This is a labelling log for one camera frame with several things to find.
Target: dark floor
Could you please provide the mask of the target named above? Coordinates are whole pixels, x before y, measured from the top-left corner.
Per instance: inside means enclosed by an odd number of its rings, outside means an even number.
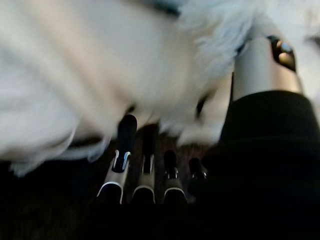
[[[126,199],[131,198],[141,166],[141,135],[137,134],[126,186]],[[176,152],[180,177],[187,189],[188,161],[200,158],[207,146],[176,147],[176,140],[159,135],[155,155],[156,199],[162,202],[164,176],[163,154]],[[94,163],[86,160],[48,161],[16,178],[8,172],[8,163],[0,164],[0,239],[1,240],[69,240],[79,231],[105,179],[115,152],[111,142],[104,155]]]

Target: white fur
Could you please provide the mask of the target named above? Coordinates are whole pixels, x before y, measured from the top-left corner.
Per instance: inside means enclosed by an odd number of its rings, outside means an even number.
[[[179,144],[216,142],[228,107],[234,57],[260,14],[268,15],[294,46],[305,92],[318,109],[320,58],[305,38],[320,29],[319,0],[186,2],[176,20],[133,0],[2,1],[1,45],[31,66],[41,84],[52,86],[46,93],[54,91],[52,99],[63,102],[60,111],[72,109],[66,118],[52,117],[51,124],[28,120],[34,139],[45,139],[46,148],[59,142],[58,136],[51,139],[47,131],[37,131],[58,129],[56,119],[68,126],[64,136],[74,128],[75,138],[114,136],[125,110],[136,104],[139,127],[160,119],[162,131],[179,135]],[[15,80],[17,85],[24,81]],[[197,102],[210,91],[215,94],[197,122]],[[34,114],[39,120],[50,116],[40,109]],[[10,146],[0,144],[0,155],[31,144],[27,137],[21,143],[21,132],[10,130],[15,137]],[[45,148],[40,140],[32,146]]]

